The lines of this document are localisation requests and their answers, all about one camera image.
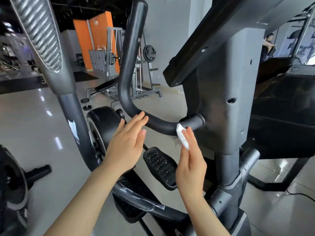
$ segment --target dumbbell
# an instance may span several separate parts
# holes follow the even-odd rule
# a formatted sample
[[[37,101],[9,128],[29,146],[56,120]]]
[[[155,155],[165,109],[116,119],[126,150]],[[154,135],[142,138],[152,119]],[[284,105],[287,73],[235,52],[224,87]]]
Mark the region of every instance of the dumbbell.
[[[84,111],[88,111],[88,110],[91,110],[92,109],[92,106],[91,105],[88,105],[88,102],[90,101],[89,98],[83,98],[81,99],[81,103],[85,103],[85,106],[83,107],[83,110]]]

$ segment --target wipe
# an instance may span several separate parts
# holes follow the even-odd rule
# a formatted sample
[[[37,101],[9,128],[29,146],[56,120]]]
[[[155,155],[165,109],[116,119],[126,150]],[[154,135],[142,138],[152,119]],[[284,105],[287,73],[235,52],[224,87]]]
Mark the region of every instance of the wipe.
[[[180,139],[180,141],[181,141],[182,144],[184,145],[184,147],[185,147],[187,150],[189,150],[188,142],[187,142],[187,140],[185,139],[183,133],[181,132],[183,129],[186,131],[186,129],[183,128],[183,126],[182,126],[180,123],[178,123],[178,124],[177,124],[177,127],[176,127],[176,133],[177,133],[178,138]]]

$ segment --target floor mat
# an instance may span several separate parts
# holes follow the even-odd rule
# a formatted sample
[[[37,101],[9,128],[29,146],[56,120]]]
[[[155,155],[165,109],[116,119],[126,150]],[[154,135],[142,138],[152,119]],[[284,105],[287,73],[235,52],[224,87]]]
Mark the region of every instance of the floor mat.
[[[83,71],[74,72],[74,79],[76,82],[88,81],[98,79],[92,75],[89,75]],[[40,88],[47,88],[47,84],[41,83],[41,77],[35,76],[30,78],[24,79],[10,79],[0,82],[0,94],[6,93],[14,93],[32,89],[40,89]]]

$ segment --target left hand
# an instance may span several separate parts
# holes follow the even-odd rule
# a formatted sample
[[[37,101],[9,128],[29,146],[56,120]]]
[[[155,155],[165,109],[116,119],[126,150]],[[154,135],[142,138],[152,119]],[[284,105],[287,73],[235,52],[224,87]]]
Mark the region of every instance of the left hand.
[[[109,167],[119,176],[133,168],[139,160],[146,130],[142,127],[148,122],[149,117],[144,112],[135,115],[129,123],[121,119],[120,124],[109,142],[103,163],[105,168]]]

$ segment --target curved handlebar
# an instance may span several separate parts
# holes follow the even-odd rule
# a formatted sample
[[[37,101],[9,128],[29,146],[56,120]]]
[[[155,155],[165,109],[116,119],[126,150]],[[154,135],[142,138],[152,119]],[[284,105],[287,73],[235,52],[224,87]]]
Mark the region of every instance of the curved handlebar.
[[[139,45],[141,42],[141,36],[143,33],[146,16],[148,13],[148,4],[144,0],[133,0],[131,14],[128,19],[127,29],[124,40],[123,59],[120,70],[120,78],[118,81],[118,97],[119,101],[130,117],[134,117],[139,114],[141,110],[137,108],[130,97],[130,83],[137,60]],[[165,134],[176,136],[177,122],[167,122],[157,118],[146,112],[149,116],[147,127]],[[193,130],[201,127],[204,124],[204,118],[201,115],[196,115],[183,122],[181,125],[191,127]]]

